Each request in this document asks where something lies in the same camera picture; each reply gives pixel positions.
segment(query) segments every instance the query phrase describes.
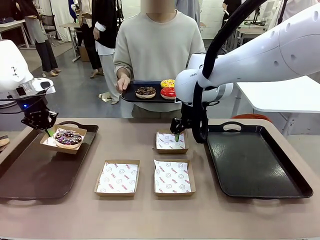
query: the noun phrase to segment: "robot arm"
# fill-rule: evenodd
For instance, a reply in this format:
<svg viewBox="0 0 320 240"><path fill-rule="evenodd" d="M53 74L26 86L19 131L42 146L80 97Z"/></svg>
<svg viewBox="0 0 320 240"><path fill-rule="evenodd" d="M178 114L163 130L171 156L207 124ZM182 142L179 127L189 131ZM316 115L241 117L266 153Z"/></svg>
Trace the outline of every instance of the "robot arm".
<svg viewBox="0 0 320 240"><path fill-rule="evenodd" d="M206 107L208 102L217 100L218 87L237 82L284 81L320 71L320 4L301 11L226 55L216 58L216 52L210 51L220 48L219 44L227 40L230 34L225 34L225 28L232 32L243 21L246 8L254 9L255 4L263 2L247 0L229 18L208 53L192 56L190 62L199 67L184 70L177 76L175 92L183 105L182 118L174 119L171 124L174 134L192 128L198 143L206 141Z"/></svg>
<svg viewBox="0 0 320 240"><path fill-rule="evenodd" d="M19 113L24 113L23 124L40 130L52 128L58 113L47 108L45 95L56 92L54 83L49 79L34 78L12 41L0 41L0 53L0 93L7 93L7 99L0 101L16 101L21 108Z"/></svg>

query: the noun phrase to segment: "tray handle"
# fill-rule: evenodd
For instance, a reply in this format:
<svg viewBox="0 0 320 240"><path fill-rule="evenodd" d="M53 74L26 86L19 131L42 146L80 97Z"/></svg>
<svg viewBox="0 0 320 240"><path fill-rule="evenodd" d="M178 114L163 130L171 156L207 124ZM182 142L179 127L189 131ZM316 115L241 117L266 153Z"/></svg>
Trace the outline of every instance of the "tray handle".
<svg viewBox="0 0 320 240"><path fill-rule="evenodd" d="M59 124L59 125L73 124L73 125L78 126L78 128L80 128L80 129L84 129L84 128L85 128L84 125L82 125L82 124L80 124L80 123L78 123L78 122L76 122L76 121L63 121L63 122L60 122L60 123L58 123L58 124Z"/></svg>
<svg viewBox="0 0 320 240"><path fill-rule="evenodd" d="M241 129L240 130L237 130L237 129L228 129L228 130L225 130L224 127L227 126L227 125L237 125L239 126ZM237 133L237 132L241 132L243 129L246 128L246 126L240 122L237 122L237 121L227 121L221 125L218 125L216 126L221 132L228 132L228 133Z"/></svg>

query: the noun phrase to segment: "person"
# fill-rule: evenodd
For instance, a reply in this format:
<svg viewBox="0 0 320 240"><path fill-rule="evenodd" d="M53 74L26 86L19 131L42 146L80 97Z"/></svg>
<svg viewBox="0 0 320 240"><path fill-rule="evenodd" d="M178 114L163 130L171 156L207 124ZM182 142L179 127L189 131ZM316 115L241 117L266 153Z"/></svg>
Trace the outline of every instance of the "person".
<svg viewBox="0 0 320 240"><path fill-rule="evenodd" d="M46 31L40 22L40 16L32 0L12 0L11 2L25 19L29 35L35 42L36 50L41 58L44 77L56 77L61 70L48 40Z"/></svg>
<svg viewBox="0 0 320 240"><path fill-rule="evenodd" d="M175 8L179 12L189 16L190 18L193 18L198 24L198 27L200 27L199 0L175 0Z"/></svg>
<svg viewBox="0 0 320 240"><path fill-rule="evenodd" d="M223 27L226 23L226 20L241 6L241 0L224 0L222 3L224 15L222 18L222 25Z"/></svg>
<svg viewBox="0 0 320 240"><path fill-rule="evenodd" d="M269 24L268 30L274 28L279 23L291 18L297 13L300 13L302 10L305 10L315 4L318 4L318 1L317 0L288 0L285 6L284 4L285 4L284 0L275 1L274 15Z"/></svg>
<svg viewBox="0 0 320 240"><path fill-rule="evenodd" d="M175 10L172 0L148 0L141 12L122 23L115 47L117 89L130 81L175 79L192 54L205 52L194 19ZM135 103L134 118L167 119L181 116L177 103Z"/></svg>
<svg viewBox="0 0 320 240"><path fill-rule="evenodd" d="M92 0L79 0L78 4L80 8L79 25L82 30L84 46L93 69L90 78L93 79L96 75L103 76L104 73L99 55L96 52L96 43L93 35L94 26L92 24Z"/></svg>
<svg viewBox="0 0 320 240"><path fill-rule="evenodd" d="M120 98L120 93L116 89L117 78L113 63L118 34L115 0L92 1L92 24L95 49L100 56L111 104L114 105Z"/></svg>

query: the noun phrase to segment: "green tip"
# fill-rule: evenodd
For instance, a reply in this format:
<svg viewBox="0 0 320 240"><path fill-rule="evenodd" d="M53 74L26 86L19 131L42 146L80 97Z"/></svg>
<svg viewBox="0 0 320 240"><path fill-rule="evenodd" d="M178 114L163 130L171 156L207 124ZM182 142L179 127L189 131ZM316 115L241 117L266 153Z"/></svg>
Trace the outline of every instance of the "green tip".
<svg viewBox="0 0 320 240"><path fill-rule="evenodd" d="M179 142L179 136L180 136L179 134L175 134L174 135L174 139L175 139L176 142Z"/></svg>

